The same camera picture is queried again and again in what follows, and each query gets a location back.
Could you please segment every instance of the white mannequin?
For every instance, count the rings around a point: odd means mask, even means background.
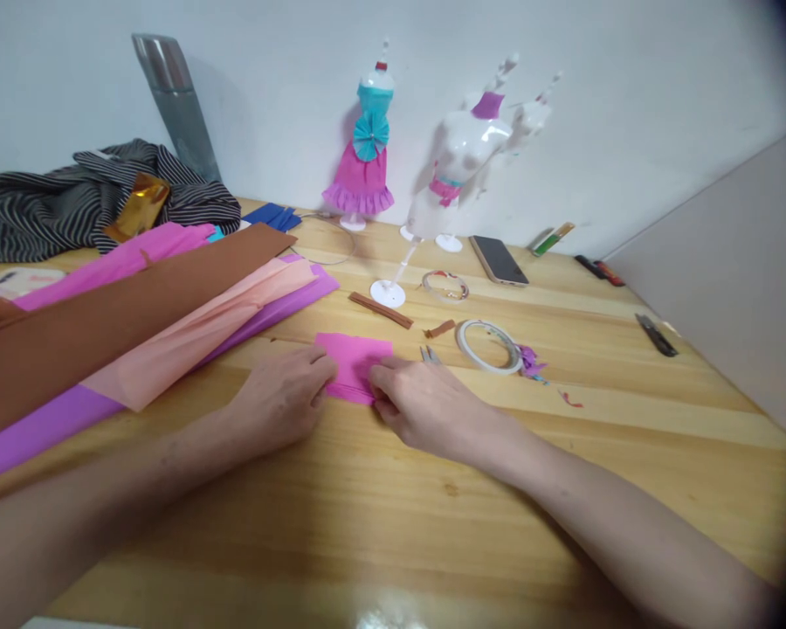
[[[561,74],[556,74],[548,88],[539,94],[535,100],[515,106],[512,125],[513,133],[504,144],[500,154],[489,160],[474,178],[472,182],[474,199],[469,203],[469,207],[477,203],[480,196],[486,192],[487,182],[492,169],[499,168],[502,165],[506,166],[514,161],[529,144],[529,141],[544,129],[544,124],[553,111],[548,104],[548,98],[553,90],[553,86],[561,77]],[[464,108],[469,108],[467,105],[472,102],[473,96],[470,95],[466,98]],[[457,253],[463,249],[462,243],[457,239],[454,232],[451,234],[440,234],[436,237],[435,242],[441,249],[450,253]]]
[[[404,290],[398,285],[410,256],[420,242],[436,238],[448,227],[459,205],[463,186],[498,153],[513,134],[500,119],[500,89],[507,75],[518,65],[518,53],[498,68],[479,101],[464,111],[453,111],[441,124],[441,145],[434,162],[434,177],[414,197],[408,221],[400,233],[411,242],[410,250],[393,280],[379,280],[370,287],[372,298],[388,308],[405,302]]]
[[[515,53],[499,67],[495,78],[481,95],[481,101],[488,94],[501,94],[507,75],[517,65],[518,53]],[[488,118],[478,117],[469,108],[450,112],[442,121],[443,143],[435,164],[435,180],[453,182],[453,187],[462,188],[503,149],[512,134],[512,127],[498,117],[497,110],[493,117]],[[447,204],[443,201],[431,186],[422,188],[410,205],[407,231],[421,239],[439,236],[459,206],[456,197]]]

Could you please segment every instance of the gold paper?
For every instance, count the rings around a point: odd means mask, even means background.
[[[159,177],[137,173],[134,189],[116,223],[102,231],[121,243],[147,232],[154,227],[170,189],[171,184]]]

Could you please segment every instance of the pink paper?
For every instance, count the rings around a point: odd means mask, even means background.
[[[82,385],[142,411],[265,304],[314,281],[307,260],[273,259],[235,286],[164,329]]]
[[[373,404],[369,368],[385,356],[393,356],[393,343],[343,334],[318,334],[314,344],[326,348],[338,363],[338,376],[329,384],[329,395],[356,404]]]
[[[122,280],[146,267],[148,259],[157,262],[206,245],[215,233],[212,225],[183,227],[177,223],[164,223],[122,243],[109,254],[76,269],[63,280],[34,293],[18,297],[14,304],[23,310],[37,310],[67,297]]]
[[[345,212],[375,216],[393,204],[387,188],[387,149],[372,162],[358,159],[350,141],[343,150],[334,183],[323,191],[323,199]]]

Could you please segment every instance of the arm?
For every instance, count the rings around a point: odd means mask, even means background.
[[[0,627],[22,625],[172,501],[310,434],[336,371],[321,348],[265,361],[227,407],[180,432],[2,499]]]
[[[757,625],[769,587],[628,481],[537,437],[440,365],[386,359],[371,381],[376,408],[405,444],[528,494],[652,618],[687,627]]]

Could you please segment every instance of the gray partition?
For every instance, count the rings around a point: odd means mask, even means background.
[[[607,261],[786,429],[786,137]]]

